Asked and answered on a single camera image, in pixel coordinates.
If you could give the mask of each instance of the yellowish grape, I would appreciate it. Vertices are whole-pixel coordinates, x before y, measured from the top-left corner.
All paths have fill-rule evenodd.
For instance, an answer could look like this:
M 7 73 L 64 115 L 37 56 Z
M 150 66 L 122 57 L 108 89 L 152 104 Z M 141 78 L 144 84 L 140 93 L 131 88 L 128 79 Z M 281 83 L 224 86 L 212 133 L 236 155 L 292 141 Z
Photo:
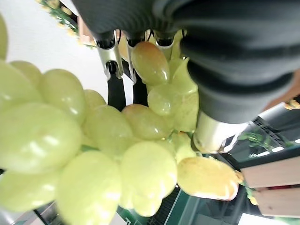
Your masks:
M 176 185 L 177 169 L 172 155 L 154 142 L 139 142 L 124 154 L 123 178 L 135 193 L 146 198 L 164 198 Z
M 39 92 L 19 70 L 0 60 L 0 111 L 30 101 L 41 102 Z
M 161 205 L 160 198 L 145 198 L 139 195 L 134 195 L 133 206 L 137 214 L 142 217 L 152 217 Z
M 185 59 L 178 66 L 172 78 L 172 85 L 180 94 L 183 95 L 191 94 L 197 91 L 197 85 L 190 77 L 187 65 L 188 59 Z
M 180 101 L 180 95 L 170 84 L 156 86 L 148 94 L 149 108 L 160 116 L 174 114 Z
M 138 75 L 148 85 L 168 83 L 169 65 L 164 53 L 150 42 L 138 43 L 131 52 L 131 60 Z
M 107 225 L 121 195 L 118 166 L 100 151 L 87 151 L 63 170 L 57 187 L 57 206 L 73 225 Z
M 191 147 L 191 139 L 187 134 L 179 132 L 177 134 L 172 135 L 172 142 L 175 145 L 176 151 L 176 161 L 179 163 L 181 160 L 185 158 L 196 157 L 196 153 L 193 151 Z
M 78 124 L 63 111 L 26 103 L 0 114 L 0 168 L 41 173 L 64 166 L 82 143 Z
M 42 73 L 35 65 L 26 61 L 13 61 L 10 64 L 20 70 L 33 86 L 38 87 L 42 79 Z
M 0 180 L 0 205 L 7 210 L 34 210 L 54 200 L 60 171 L 42 174 L 4 173 Z
M 75 75 L 63 70 L 46 72 L 40 82 L 40 92 L 45 101 L 62 109 L 80 124 L 86 116 L 83 88 Z
M 166 120 L 144 105 L 128 105 L 122 113 L 129 121 L 134 134 L 139 138 L 158 140 L 171 133 L 171 128 Z
M 84 90 L 84 94 L 88 110 L 92 110 L 100 105 L 106 105 L 104 98 L 95 90 Z
M 196 128 L 199 110 L 199 95 L 195 92 L 183 96 L 174 116 L 174 127 L 178 131 L 192 132 Z
M 127 181 L 122 179 L 122 192 L 121 192 L 121 198 L 119 202 L 119 206 L 123 209 L 130 210 L 133 208 L 133 189 L 129 184 L 127 184 Z
M 185 158 L 178 164 L 178 184 L 192 196 L 232 200 L 238 192 L 238 178 L 227 164 L 212 158 Z
M 127 40 L 125 35 L 121 36 L 120 42 L 118 43 L 118 48 L 120 56 L 123 58 L 123 60 L 128 62 Z
M 124 115 L 110 105 L 101 105 L 89 111 L 85 129 L 100 149 L 107 146 L 107 140 L 133 136 L 130 124 Z
M 5 22 L 0 14 L 0 60 L 6 58 L 8 51 L 8 32 L 6 30 Z

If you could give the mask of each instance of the silver metal part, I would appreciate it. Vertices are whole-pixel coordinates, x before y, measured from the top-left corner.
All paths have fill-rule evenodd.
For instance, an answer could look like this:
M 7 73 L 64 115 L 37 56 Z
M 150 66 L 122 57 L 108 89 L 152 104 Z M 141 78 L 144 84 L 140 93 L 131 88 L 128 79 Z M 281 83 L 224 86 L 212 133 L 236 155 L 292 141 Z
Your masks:
M 128 52 L 128 64 L 129 64 L 129 71 L 130 71 L 130 79 L 133 81 L 133 84 L 135 84 L 136 83 L 136 76 L 133 72 L 134 67 L 132 65 L 132 60 L 131 60 L 131 52 L 134 49 L 134 47 L 131 47 L 128 44 L 128 41 L 126 41 L 126 45 L 127 45 L 127 52 Z
M 115 44 L 113 47 L 111 47 L 109 49 L 103 49 L 103 48 L 100 48 L 99 46 L 97 47 L 99 55 L 100 55 L 100 59 L 102 62 L 103 70 L 107 77 L 107 80 L 109 80 L 111 78 L 109 68 L 107 67 L 107 63 L 110 61 L 115 61 L 117 64 L 116 76 L 118 78 L 121 78 L 123 75 L 122 59 L 121 59 L 121 56 L 119 53 L 118 41 L 117 41 L 115 32 L 114 32 L 114 39 L 115 39 Z
M 224 140 L 242 132 L 246 126 L 247 123 L 219 122 L 201 112 L 193 135 L 193 142 L 201 153 L 222 153 L 224 152 Z
M 171 59 L 171 55 L 172 55 L 172 49 L 173 49 L 173 43 L 172 42 L 171 45 L 169 46 L 160 46 L 157 42 L 157 40 L 155 40 L 155 44 L 156 46 L 164 53 L 165 58 L 169 61 Z

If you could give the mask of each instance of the green grape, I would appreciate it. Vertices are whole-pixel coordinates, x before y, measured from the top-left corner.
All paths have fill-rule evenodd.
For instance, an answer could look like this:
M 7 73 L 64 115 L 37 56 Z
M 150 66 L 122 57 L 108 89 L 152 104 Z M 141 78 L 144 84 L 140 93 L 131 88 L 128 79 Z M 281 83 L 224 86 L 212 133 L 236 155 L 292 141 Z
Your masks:
M 88 110 L 92 110 L 100 105 L 106 105 L 104 98 L 95 90 L 84 90 L 84 94 Z
M 171 133 L 171 128 L 166 120 L 144 105 L 128 105 L 122 113 L 129 121 L 134 134 L 139 138 L 158 140 Z
M 33 86 L 38 87 L 42 79 L 42 73 L 35 65 L 26 61 L 13 61 L 10 64 L 20 70 Z
M 5 60 L 8 51 L 8 32 L 0 14 L 0 60 Z
M 131 146 L 121 162 L 123 178 L 136 194 L 146 198 L 164 198 L 176 185 L 177 168 L 173 156 L 154 142 Z
M 40 82 L 40 92 L 45 101 L 68 113 L 80 124 L 86 116 L 83 88 L 75 75 L 63 70 L 46 72 Z
M 30 101 L 41 102 L 39 92 L 19 70 L 0 60 L 0 111 Z
M 187 65 L 188 59 L 185 59 L 175 71 L 172 79 L 172 85 L 174 85 L 175 89 L 183 95 L 197 91 L 197 85 L 190 77 Z
M 90 146 L 92 148 L 97 148 L 95 142 L 85 134 L 82 134 L 82 145 Z
M 133 194 L 134 192 L 131 186 L 127 184 L 126 180 L 122 179 L 122 192 L 121 192 L 119 206 L 126 210 L 132 209 Z
M 87 151 L 64 168 L 56 202 L 69 224 L 107 225 L 116 213 L 120 195 L 118 165 L 100 151 Z
M 146 85 L 147 94 L 154 88 L 154 86 Z
M 176 161 L 179 163 L 184 158 L 196 157 L 196 153 L 191 147 L 191 139 L 187 134 L 179 132 L 172 135 L 172 142 L 175 145 Z
M 176 70 L 178 69 L 178 67 L 184 63 L 183 59 L 172 59 L 169 61 L 169 68 L 170 68 L 170 80 L 173 79 L 173 76 L 176 72 Z
M 135 143 L 138 143 L 139 140 L 134 137 L 99 137 L 97 142 L 99 143 L 99 149 L 104 154 L 120 162 L 127 149 Z
M 100 149 L 107 146 L 107 140 L 133 136 L 124 115 L 110 105 L 101 105 L 89 111 L 84 126 L 87 135 Z
M 0 205 L 7 210 L 34 210 L 54 200 L 60 171 L 42 174 L 4 173 L 0 180 Z
M 191 196 L 232 200 L 239 178 L 227 164 L 213 158 L 185 158 L 178 164 L 178 184 Z
M 154 87 L 148 94 L 149 108 L 160 116 L 174 114 L 180 104 L 180 96 L 170 84 Z
M 182 39 L 182 31 L 179 30 L 179 31 L 177 31 L 177 33 L 174 36 L 171 60 L 180 58 L 180 55 L 181 55 L 180 41 L 181 41 L 181 39 Z
M 182 102 L 174 115 L 174 128 L 178 131 L 194 131 L 196 129 L 198 110 L 198 92 L 183 96 Z
M 173 158 L 175 158 L 175 155 L 176 155 L 175 146 L 171 141 L 169 141 L 169 140 L 158 140 L 158 141 L 155 141 L 155 143 L 159 144 L 164 149 L 168 150 L 168 152 L 173 156 Z
M 142 217 L 152 217 L 161 205 L 160 198 L 145 198 L 139 195 L 133 196 L 133 206 L 137 214 Z
M 132 64 L 146 84 L 168 83 L 169 65 L 163 52 L 150 42 L 138 43 L 131 52 Z
M 64 166 L 81 146 L 78 124 L 63 111 L 26 103 L 0 114 L 0 168 L 41 173 Z

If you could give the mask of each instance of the light fixture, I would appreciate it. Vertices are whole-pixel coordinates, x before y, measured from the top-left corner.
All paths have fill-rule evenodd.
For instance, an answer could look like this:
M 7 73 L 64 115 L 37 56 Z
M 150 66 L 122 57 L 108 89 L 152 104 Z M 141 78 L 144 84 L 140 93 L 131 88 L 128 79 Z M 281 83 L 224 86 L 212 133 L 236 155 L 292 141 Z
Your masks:
M 287 223 L 282 222 L 282 221 L 277 221 L 274 219 L 268 219 L 268 218 L 264 218 L 264 217 L 258 217 L 258 216 L 250 215 L 247 213 L 242 214 L 238 225 L 253 225 L 253 224 L 287 225 Z
M 283 149 L 284 149 L 283 147 L 279 146 L 279 147 L 273 148 L 272 152 L 278 152 L 278 151 L 281 151 Z
M 268 155 L 268 154 L 270 154 L 268 151 L 264 151 L 264 152 L 262 152 L 262 153 L 257 154 L 256 156 L 257 156 L 257 157 L 260 157 L 260 156 L 266 156 L 266 155 Z

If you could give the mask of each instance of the white wall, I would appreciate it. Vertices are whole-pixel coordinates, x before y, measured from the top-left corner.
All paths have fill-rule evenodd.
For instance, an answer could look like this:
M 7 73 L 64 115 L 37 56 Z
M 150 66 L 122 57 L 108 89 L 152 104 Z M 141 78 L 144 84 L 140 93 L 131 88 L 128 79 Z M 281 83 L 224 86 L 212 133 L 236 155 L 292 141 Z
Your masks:
M 34 0 L 0 0 L 0 13 L 8 28 L 7 61 L 29 61 L 42 72 L 66 69 L 79 78 L 83 88 L 96 90 L 107 99 L 106 76 L 95 48 L 79 45 L 77 37 L 59 28 L 56 19 Z M 129 79 L 124 83 L 130 88 Z M 127 100 L 131 99 L 129 91 Z

